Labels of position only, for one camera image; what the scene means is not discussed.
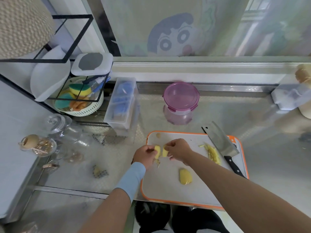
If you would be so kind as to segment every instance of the person's left hand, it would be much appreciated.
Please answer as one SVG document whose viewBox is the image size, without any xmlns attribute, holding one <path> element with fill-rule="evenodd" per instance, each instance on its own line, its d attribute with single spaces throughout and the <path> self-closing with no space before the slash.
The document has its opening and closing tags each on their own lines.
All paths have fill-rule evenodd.
<svg viewBox="0 0 311 233">
<path fill-rule="evenodd" d="M 135 152 L 132 163 L 142 163 L 145 166 L 146 170 L 148 170 L 151 168 L 153 160 L 157 153 L 158 152 L 155 150 L 154 146 L 144 145 Z"/>
</svg>

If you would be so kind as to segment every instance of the window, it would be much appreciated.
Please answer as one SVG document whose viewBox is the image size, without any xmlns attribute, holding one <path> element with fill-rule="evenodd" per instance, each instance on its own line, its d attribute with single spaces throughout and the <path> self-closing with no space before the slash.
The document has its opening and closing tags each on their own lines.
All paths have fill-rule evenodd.
<svg viewBox="0 0 311 233">
<path fill-rule="evenodd" d="M 311 0 L 87 0 L 115 61 L 310 62 Z"/>
</svg>

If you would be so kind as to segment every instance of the cartoon character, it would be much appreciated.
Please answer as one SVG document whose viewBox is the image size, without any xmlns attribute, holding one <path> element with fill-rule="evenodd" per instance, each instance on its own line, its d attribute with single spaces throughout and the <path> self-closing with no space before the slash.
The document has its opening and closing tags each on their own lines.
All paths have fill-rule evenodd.
<svg viewBox="0 0 311 233">
<path fill-rule="evenodd" d="M 190 56 L 203 48 L 203 30 L 193 25 L 190 13 L 163 19 L 150 32 L 147 43 L 149 56 Z"/>
</svg>

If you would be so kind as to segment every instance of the countertop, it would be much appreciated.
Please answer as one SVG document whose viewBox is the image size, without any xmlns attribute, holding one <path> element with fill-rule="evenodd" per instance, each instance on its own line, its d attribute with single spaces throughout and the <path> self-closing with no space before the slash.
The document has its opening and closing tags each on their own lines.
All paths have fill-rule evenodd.
<svg viewBox="0 0 311 233">
<path fill-rule="evenodd" d="M 215 121 L 226 134 L 240 139 L 251 181 L 311 216 L 311 144 L 299 141 L 301 134 L 282 133 L 271 121 L 254 120 L 253 114 L 273 105 L 269 94 L 200 91 L 198 107 L 188 125 L 166 121 L 161 90 L 140 90 L 139 103 L 138 125 L 131 137 L 124 139 L 106 132 L 104 145 L 94 143 L 91 148 L 80 150 L 85 156 L 84 162 L 68 164 L 60 160 L 60 168 L 44 173 L 39 185 L 109 194 L 151 131 L 202 133 L 201 126 Z M 109 175 L 94 178 L 91 169 L 96 163 L 104 165 Z M 144 200 L 139 192 L 136 199 Z"/>
</svg>

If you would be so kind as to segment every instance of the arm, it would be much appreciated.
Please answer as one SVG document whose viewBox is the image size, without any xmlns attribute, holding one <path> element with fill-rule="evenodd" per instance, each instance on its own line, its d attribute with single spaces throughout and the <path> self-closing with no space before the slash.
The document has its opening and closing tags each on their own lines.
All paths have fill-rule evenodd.
<svg viewBox="0 0 311 233">
<path fill-rule="evenodd" d="M 144 145 L 135 152 L 131 167 L 107 199 L 82 226 L 79 233 L 123 232 L 131 202 L 146 170 L 152 166 L 156 154 L 154 146 L 149 145 Z"/>
<path fill-rule="evenodd" d="M 165 148 L 189 165 L 245 233 L 311 232 L 311 219 L 285 200 L 191 150 L 183 139 Z"/>
</svg>

